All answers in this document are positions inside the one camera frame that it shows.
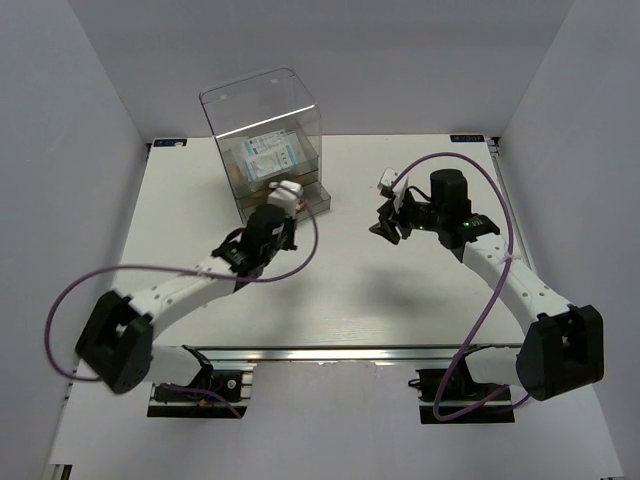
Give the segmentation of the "white blue packet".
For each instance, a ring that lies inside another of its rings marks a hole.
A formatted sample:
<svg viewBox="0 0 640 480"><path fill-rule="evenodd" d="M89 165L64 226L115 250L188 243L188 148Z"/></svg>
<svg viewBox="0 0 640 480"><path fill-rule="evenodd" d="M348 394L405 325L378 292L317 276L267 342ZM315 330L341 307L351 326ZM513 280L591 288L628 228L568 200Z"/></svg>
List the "white blue packet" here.
<svg viewBox="0 0 640 480"><path fill-rule="evenodd" d="M252 179L278 173L304 160L304 150L297 134L285 130L245 140L240 154Z"/></svg>
<svg viewBox="0 0 640 480"><path fill-rule="evenodd" d="M247 149L240 146L232 149L231 153L252 192L259 190L265 179L290 166L288 156L274 150Z"/></svg>

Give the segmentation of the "clear acrylic drawer organizer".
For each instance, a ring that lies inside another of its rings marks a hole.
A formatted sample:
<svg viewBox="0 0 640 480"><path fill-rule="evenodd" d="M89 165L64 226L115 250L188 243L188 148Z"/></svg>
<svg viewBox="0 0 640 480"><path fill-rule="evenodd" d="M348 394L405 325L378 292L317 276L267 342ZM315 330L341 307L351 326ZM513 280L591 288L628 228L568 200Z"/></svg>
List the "clear acrylic drawer organizer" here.
<svg viewBox="0 0 640 480"><path fill-rule="evenodd" d="M246 75L199 94L240 218L266 202L273 182L303 187L298 219L323 213L322 119L313 95L288 67Z"/></svg>

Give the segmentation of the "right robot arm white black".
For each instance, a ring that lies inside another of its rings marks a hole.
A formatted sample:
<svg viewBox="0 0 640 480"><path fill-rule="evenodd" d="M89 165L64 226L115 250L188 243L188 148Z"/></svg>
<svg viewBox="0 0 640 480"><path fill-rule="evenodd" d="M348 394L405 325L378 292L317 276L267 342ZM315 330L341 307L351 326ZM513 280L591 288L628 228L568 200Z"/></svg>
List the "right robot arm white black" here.
<svg viewBox="0 0 640 480"><path fill-rule="evenodd" d="M391 168L381 176L378 188L386 201L371 232L393 244L414 231L436 233L444 248L498 292L524 334L518 348L483 347L465 354L451 374L453 390L472 399L488 384L513 385L543 401L599 382L605 370L600 313L591 305L574 305L509 254L497 225L473 212L462 172L433 172L425 202L415 200L398 177Z"/></svg>

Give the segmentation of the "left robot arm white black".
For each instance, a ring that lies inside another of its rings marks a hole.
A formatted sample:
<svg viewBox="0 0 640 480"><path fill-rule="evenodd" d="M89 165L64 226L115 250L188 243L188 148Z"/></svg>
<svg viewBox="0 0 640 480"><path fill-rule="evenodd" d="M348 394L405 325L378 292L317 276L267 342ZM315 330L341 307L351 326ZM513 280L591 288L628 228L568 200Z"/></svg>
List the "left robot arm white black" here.
<svg viewBox="0 0 640 480"><path fill-rule="evenodd" d="M115 394L147 379L202 398L211 387L209 360L193 347L161 347L154 341L191 312L260 277L279 251L294 250L296 214L296 207L261 205L203 260L197 275L182 274L137 293L113 289L103 294L76 353Z"/></svg>

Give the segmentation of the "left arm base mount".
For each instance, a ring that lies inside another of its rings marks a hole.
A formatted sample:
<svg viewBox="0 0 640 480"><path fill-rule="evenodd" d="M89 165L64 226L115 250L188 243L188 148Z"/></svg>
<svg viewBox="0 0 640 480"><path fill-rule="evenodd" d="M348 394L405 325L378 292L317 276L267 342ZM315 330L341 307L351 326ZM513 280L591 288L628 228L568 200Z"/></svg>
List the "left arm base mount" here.
<svg viewBox="0 0 640 480"><path fill-rule="evenodd" d="M191 346L153 349L145 380L147 416L169 419L240 419L251 398L254 365Z"/></svg>

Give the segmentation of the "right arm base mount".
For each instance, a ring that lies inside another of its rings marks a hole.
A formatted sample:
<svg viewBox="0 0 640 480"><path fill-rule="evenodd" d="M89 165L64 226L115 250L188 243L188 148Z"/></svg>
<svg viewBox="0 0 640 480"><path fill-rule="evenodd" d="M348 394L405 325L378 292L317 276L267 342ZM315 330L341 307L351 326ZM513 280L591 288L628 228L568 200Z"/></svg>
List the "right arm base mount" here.
<svg viewBox="0 0 640 480"><path fill-rule="evenodd" d="M433 404L440 381L446 372L445 368L420 369L408 380L407 386L418 395L420 423L423 425L439 425L441 421L433 413ZM439 404L439 414L452 415L486 396L498 391L495 384L476 384L464 374L454 374L447 383ZM449 425L464 424L511 424L515 422L512 397L509 390L500 393L483 406L456 419L447 421Z"/></svg>

